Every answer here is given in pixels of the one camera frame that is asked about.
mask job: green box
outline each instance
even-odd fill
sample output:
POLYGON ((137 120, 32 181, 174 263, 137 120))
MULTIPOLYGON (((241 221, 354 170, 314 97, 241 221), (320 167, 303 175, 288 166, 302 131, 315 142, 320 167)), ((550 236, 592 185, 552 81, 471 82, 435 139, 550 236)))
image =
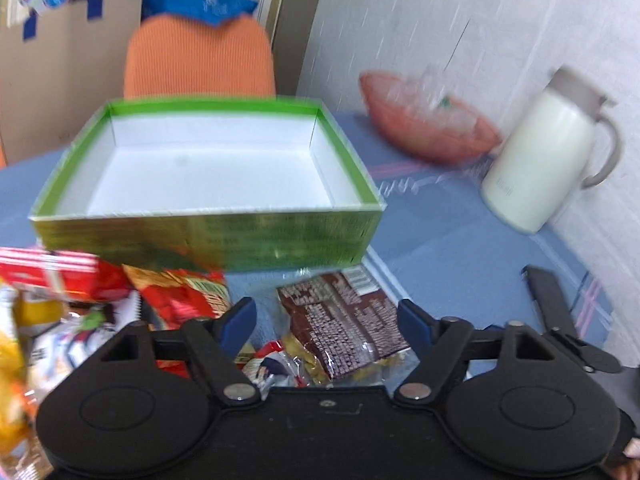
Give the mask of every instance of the green box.
POLYGON ((359 262, 384 208, 322 105, 184 98, 99 110, 30 218, 51 250, 259 270, 359 262))

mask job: blue tape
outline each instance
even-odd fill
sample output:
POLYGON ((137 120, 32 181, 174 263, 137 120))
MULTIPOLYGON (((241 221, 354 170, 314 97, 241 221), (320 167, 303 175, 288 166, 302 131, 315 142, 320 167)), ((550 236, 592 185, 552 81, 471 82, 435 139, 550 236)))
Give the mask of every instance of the blue tape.
POLYGON ((28 41, 36 37, 36 28, 38 25, 38 15, 34 12, 29 19, 24 22, 22 27, 22 40, 28 41))
POLYGON ((86 18, 89 22, 102 18, 102 0, 86 0, 86 18))

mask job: white wall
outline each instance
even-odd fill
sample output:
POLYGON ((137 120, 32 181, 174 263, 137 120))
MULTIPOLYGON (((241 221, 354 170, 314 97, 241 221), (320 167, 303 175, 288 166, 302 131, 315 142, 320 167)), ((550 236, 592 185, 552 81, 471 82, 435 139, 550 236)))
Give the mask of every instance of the white wall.
MULTIPOLYGON (((608 348, 640 361, 640 0, 321 0, 298 94, 363 110, 358 74, 447 69, 462 96, 508 134, 562 63, 605 89, 626 137, 621 166, 572 197, 559 233, 616 306, 608 348)), ((606 136, 594 165, 604 159, 606 136)))

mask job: red bowl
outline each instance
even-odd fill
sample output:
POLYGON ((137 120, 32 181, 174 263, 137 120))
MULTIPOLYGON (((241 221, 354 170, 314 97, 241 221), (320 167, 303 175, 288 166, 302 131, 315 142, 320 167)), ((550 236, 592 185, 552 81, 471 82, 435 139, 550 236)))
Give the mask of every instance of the red bowl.
POLYGON ((427 162, 459 164, 475 160, 502 142, 498 128, 491 121, 451 96, 449 100, 455 106, 478 117, 471 135, 439 127, 411 113, 401 104, 388 100, 388 91, 400 81, 399 75, 390 72, 364 72, 360 75, 360 90, 371 121, 382 136, 400 150, 427 162))

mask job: thermos handle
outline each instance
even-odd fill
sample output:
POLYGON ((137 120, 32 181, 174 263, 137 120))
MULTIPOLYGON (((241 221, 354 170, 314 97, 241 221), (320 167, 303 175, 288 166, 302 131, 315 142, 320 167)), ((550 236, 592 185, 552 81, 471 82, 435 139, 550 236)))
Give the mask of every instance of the thermos handle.
POLYGON ((593 176, 588 176, 582 181, 583 189, 597 186, 598 184, 602 183, 618 165, 618 163, 620 162, 620 158, 622 158, 622 137, 620 136, 618 127, 611 119, 602 114, 598 116, 597 122, 609 127, 612 143, 611 153, 609 154, 609 158, 604 163, 604 166, 602 167, 600 172, 593 176))

